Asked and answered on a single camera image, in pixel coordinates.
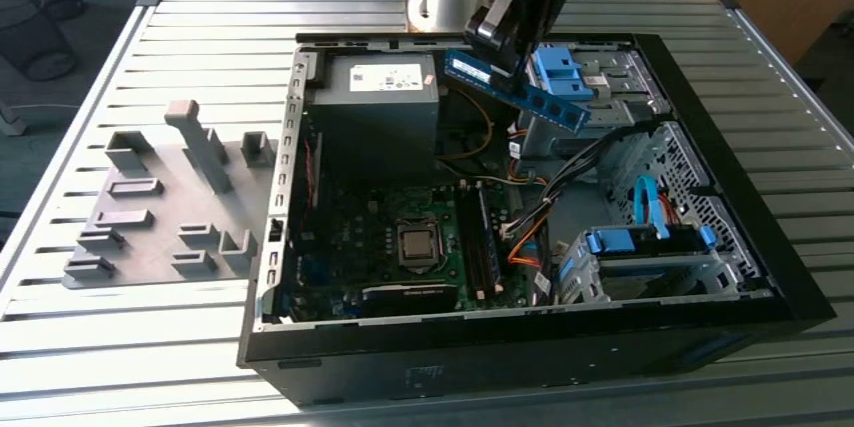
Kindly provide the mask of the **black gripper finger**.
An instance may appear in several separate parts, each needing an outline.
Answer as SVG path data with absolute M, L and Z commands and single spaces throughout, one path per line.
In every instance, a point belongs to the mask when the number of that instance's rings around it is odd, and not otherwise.
M 472 14 L 464 31 L 468 45 L 488 64 L 490 85 L 500 92 L 522 91 L 528 51 L 527 0 L 492 0 Z

